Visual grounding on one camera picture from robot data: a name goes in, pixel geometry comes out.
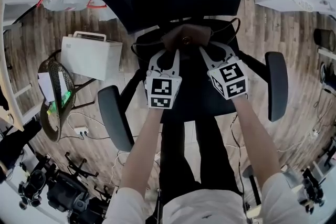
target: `wooden floor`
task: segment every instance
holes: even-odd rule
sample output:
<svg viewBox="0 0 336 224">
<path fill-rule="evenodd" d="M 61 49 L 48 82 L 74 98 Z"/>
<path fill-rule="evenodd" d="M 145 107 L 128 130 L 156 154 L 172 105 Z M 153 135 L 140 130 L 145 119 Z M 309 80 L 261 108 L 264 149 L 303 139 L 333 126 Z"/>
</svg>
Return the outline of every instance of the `wooden floor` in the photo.
<svg viewBox="0 0 336 224">
<path fill-rule="evenodd" d="M 267 119 L 268 94 L 267 84 L 255 73 L 249 70 L 249 99 L 264 124 L 269 134 L 273 137 L 276 146 L 281 151 L 279 158 L 281 164 L 289 164 L 295 169 L 301 169 L 309 165 L 319 154 L 322 146 L 332 134 L 331 123 L 336 116 L 336 102 L 332 95 L 321 93 L 322 85 L 319 81 L 319 67 L 322 61 L 327 61 L 317 54 L 317 47 L 313 42 L 312 33 L 316 27 L 336 30 L 336 23 L 329 17 L 316 13 L 290 12 L 279 13 L 271 9 L 254 4 L 254 0 L 241 0 L 238 15 L 241 28 L 237 35 L 240 49 L 265 62 L 264 55 L 267 51 L 279 51 L 285 56 L 288 78 L 289 99 L 285 116 L 277 122 L 271 123 Z M 137 35 L 127 35 L 126 30 L 118 20 L 99 22 L 94 13 L 89 10 L 81 12 L 50 12 L 39 7 L 27 14 L 23 19 L 23 27 L 8 31 L 5 34 L 5 46 L 8 62 L 13 65 L 9 71 L 14 91 L 32 83 L 33 88 L 20 97 L 20 106 L 23 111 L 28 110 L 33 104 L 42 99 L 37 84 L 37 69 L 53 51 L 61 47 L 62 37 L 73 34 L 76 30 L 92 31 L 106 34 L 109 40 L 123 42 L 122 72 L 119 77 L 109 83 L 114 83 L 121 91 L 137 70 L 137 59 L 130 50 L 130 45 Z M 83 82 L 87 78 L 75 76 L 76 82 Z M 96 81 L 89 87 L 80 91 L 76 104 L 97 99 L 97 92 L 104 87 L 103 83 Z M 133 135 L 137 135 L 146 117 L 147 104 L 144 89 L 139 86 L 128 110 L 127 117 Z M 98 103 L 78 112 L 93 117 L 101 122 Z M 325 115 L 320 122 L 318 117 Z M 229 145 L 234 145 L 230 133 L 230 123 L 234 117 L 224 115 L 217 117 L 218 125 L 223 135 L 223 140 Z M 93 137 L 107 137 L 103 126 L 80 114 L 73 114 L 69 118 L 72 127 L 87 126 Z M 317 138 L 312 138 L 310 133 L 315 128 L 320 131 Z M 244 141 L 241 136 L 239 121 L 233 130 L 239 138 L 241 146 Z M 63 136 L 75 135 L 74 131 L 66 124 L 62 131 Z M 186 158 L 188 159 L 195 178 L 199 180 L 200 155 L 195 142 L 195 128 L 193 122 L 186 123 Z M 114 160 L 117 150 L 110 140 L 89 140 L 69 138 L 58 143 L 51 142 L 43 131 L 33 140 L 32 146 L 42 154 L 49 154 L 59 167 L 66 170 L 66 151 L 71 153 L 71 158 L 80 162 L 82 158 L 88 160 L 85 169 L 90 172 L 99 172 L 97 180 L 84 179 L 89 188 L 95 184 L 107 185 L 112 191 L 114 185 L 120 182 L 122 165 L 127 156 L 120 156 L 120 163 Z M 238 176 L 239 150 L 227 146 L 231 165 Z M 245 149 L 242 149 L 241 170 L 249 165 Z M 149 188 L 158 188 L 159 167 L 154 163 L 149 181 Z M 251 189 L 249 181 L 244 180 L 246 197 L 249 201 Z"/>
</svg>

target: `person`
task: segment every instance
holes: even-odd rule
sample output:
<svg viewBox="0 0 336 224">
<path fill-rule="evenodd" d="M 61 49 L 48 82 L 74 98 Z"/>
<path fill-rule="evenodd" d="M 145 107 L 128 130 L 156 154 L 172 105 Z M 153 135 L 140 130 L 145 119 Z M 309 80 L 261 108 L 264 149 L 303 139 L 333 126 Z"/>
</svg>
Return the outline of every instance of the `person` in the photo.
<svg viewBox="0 0 336 224">
<path fill-rule="evenodd" d="M 232 99 L 249 160 L 257 177 L 264 223 L 308 223 L 290 190 L 275 144 L 244 95 Z M 149 109 L 139 137 L 122 171 L 120 188 L 110 203 L 104 224 L 144 223 L 144 195 L 152 170 L 163 110 Z M 242 193 L 230 166 L 214 117 L 195 121 L 201 154 L 201 183 L 184 157 L 184 123 L 163 125 L 160 189 L 164 224 L 245 223 Z"/>
<path fill-rule="evenodd" d="M 325 63 L 321 64 L 320 68 L 321 83 L 325 83 L 336 91 L 336 75 L 334 73 L 334 64 L 331 63 L 329 67 L 326 67 Z"/>
<path fill-rule="evenodd" d="M 23 147 L 42 129 L 38 121 L 32 119 L 20 130 L 6 135 L 0 141 L 0 184 L 6 180 L 7 173 L 14 168 Z"/>
</svg>

